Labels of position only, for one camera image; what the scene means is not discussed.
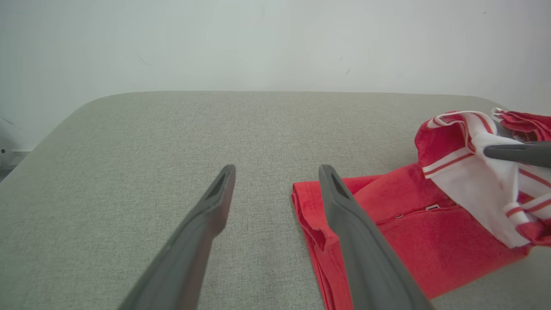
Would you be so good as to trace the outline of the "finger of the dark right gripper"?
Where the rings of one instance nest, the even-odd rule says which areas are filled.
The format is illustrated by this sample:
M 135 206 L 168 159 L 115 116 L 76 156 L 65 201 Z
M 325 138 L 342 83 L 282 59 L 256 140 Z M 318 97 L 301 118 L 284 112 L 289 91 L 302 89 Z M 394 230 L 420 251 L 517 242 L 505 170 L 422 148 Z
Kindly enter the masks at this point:
M 551 167 L 551 142 L 521 143 L 508 145 L 490 145 L 485 147 L 484 155 L 489 158 L 515 161 L 517 163 Z

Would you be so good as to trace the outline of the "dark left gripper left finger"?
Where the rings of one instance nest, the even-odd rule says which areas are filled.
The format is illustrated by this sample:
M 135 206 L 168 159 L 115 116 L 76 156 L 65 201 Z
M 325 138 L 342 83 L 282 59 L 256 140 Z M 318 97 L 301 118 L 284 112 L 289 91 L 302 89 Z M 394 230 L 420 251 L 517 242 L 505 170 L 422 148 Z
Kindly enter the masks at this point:
M 222 168 L 144 271 L 120 310 L 195 310 L 214 238 L 228 221 L 236 167 Z

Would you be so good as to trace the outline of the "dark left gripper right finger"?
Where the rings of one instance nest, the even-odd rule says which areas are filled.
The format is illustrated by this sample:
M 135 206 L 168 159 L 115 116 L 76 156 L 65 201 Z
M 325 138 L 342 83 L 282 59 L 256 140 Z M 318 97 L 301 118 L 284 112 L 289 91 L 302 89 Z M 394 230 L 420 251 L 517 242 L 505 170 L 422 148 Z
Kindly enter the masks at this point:
M 359 206 L 336 170 L 319 167 L 325 217 L 337 234 L 356 310 L 432 310 L 378 226 Z

